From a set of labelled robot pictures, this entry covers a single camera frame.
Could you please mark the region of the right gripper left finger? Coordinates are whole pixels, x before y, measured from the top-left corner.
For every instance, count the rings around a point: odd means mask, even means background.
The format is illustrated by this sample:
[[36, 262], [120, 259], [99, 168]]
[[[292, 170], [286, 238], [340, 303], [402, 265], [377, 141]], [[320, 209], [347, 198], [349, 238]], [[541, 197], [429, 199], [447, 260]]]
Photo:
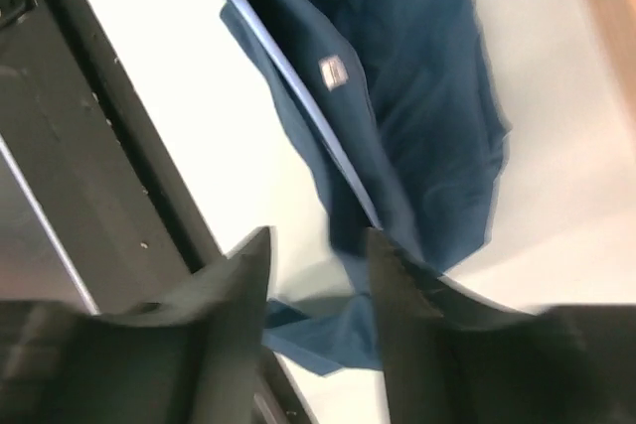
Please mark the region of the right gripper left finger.
[[145, 308], [1, 305], [5, 423], [247, 423], [271, 260], [256, 229]]

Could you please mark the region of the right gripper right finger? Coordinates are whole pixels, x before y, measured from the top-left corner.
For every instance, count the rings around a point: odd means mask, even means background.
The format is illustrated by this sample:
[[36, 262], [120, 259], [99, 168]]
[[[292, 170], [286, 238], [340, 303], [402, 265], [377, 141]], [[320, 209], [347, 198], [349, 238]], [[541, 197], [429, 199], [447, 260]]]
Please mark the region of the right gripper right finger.
[[635, 309], [497, 308], [367, 235], [390, 418], [395, 423], [631, 423]]

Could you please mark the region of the blue t-shirt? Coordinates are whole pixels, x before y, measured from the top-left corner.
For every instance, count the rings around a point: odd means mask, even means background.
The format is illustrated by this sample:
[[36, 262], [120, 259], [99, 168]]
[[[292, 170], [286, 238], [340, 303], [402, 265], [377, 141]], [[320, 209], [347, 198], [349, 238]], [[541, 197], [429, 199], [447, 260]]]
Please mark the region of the blue t-shirt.
[[[488, 239], [506, 126], [474, 0], [247, 0], [306, 85], [365, 186], [381, 230], [441, 275]], [[366, 232], [372, 227], [303, 103], [232, 0], [221, 17], [260, 70], [309, 168], [353, 287], [309, 316], [272, 301], [264, 342], [318, 375], [380, 369]]]

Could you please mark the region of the light blue wire hanger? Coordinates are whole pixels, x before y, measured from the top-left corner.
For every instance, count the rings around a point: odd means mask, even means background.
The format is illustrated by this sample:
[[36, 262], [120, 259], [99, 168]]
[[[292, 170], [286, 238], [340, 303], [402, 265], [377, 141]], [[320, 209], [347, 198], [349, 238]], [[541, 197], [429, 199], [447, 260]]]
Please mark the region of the light blue wire hanger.
[[274, 39], [266, 30], [264, 24], [259, 19], [253, 8], [249, 5], [248, 1], [232, 1], [235, 3], [241, 16], [245, 19], [251, 30], [254, 32], [255, 36], [258, 38], [259, 42], [263, 45], [282, 76], [287, 80], [291, 89], [303, 103], [303, 106], [310, 116], [312, 122], [315, 124], [315, 126], [321, 133], [324, 141], [326, 142], [326, 147], [329, 149], [334, 162], [338, 165], [342, 175], [345, 177], [350, 188], [357, 196], [357, 199], [359, 200], [362, 209], [367, 215], [370, 224], [377, 229], [381, 229], [382, 226], [380, 218], [365, 186], [359, 178], [353, 164], [349, 160], [344, 149], [342, 148], [335, 132], [333, 131], [327, 119], [320, 110], [314, 97], [307, 89], [301, 78], [298, 76], [297, 72], [295, 71], [289, 60], [286, 58], [282, 50], [277, 46]]

